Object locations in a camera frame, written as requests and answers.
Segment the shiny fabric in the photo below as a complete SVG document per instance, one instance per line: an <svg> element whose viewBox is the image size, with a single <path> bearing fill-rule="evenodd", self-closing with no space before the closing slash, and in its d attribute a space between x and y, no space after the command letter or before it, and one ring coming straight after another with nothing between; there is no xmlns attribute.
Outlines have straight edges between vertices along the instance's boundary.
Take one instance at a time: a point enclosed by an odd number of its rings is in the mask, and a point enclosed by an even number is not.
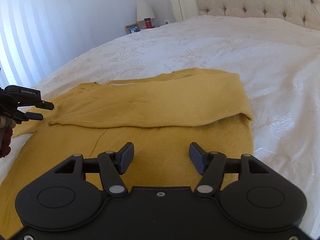
<svg viewBox="0 0 320 240"><path fill-rule="evenodd" d="M41 81L48 100L82 82L137 79L192 67L239 73L254 114L255 155L303 190L301 228L320 235L320 31L280 19L199 16L118 38ZM28 135L0 159L6 176Z"/></svg>

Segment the hand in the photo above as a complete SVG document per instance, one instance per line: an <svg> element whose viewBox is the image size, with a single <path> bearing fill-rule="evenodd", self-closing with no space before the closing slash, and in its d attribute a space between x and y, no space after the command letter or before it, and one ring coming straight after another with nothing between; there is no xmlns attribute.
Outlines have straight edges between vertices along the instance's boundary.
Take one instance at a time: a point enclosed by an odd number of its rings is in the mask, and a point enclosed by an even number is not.
<svg viewBox="0 0 320 240"><path fill-rule="evenodd" d="M0 129L5 129L4 136L2 139L0 158L6 157L11 152L11 136L13 134L12 129L16 126L14 120L0 116Z"/></svg>

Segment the red bottle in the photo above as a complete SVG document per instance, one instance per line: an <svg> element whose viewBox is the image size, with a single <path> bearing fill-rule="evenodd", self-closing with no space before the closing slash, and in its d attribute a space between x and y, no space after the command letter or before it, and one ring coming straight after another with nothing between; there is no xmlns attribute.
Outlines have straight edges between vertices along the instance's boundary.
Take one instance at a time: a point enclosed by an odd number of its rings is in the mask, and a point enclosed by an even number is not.
<svg viewBox="0 0 320 240"><path fill-rule="evenodd" d="M146 25L146 29L152 29L151 18L144 19L144 23Z"/></svg>

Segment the black robotic gripper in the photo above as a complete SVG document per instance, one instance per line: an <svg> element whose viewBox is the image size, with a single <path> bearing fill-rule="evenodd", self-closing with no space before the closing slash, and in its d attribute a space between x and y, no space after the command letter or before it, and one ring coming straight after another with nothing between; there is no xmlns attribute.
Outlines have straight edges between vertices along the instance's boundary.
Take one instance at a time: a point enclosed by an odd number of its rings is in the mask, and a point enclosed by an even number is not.
<svg viewBox="0 0 320 240"><path fill-rule="evenodd" d="M23 188L15 200L24 228L11 240L309 240L298 225L303 192L252 155L229 159L191 143L202 179L190 187L133 187L119 175L132 143L97 158L73 155ZM99 173L103 190L85 180ZM220 190L225 173L239 179Z"/></svg>

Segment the table lamp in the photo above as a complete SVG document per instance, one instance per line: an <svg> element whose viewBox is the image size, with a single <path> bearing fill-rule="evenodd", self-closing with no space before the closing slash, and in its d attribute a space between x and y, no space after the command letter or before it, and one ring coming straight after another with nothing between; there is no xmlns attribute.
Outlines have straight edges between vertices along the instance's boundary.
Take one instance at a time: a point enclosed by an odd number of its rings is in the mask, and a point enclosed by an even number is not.
<svg viewBox="0 0 320 240"><path fill-rule="evenodd" d="M147 29L152 29L151 19L155 18L150 4L146 0L137 1L137 22L144 21Z"/></svg>

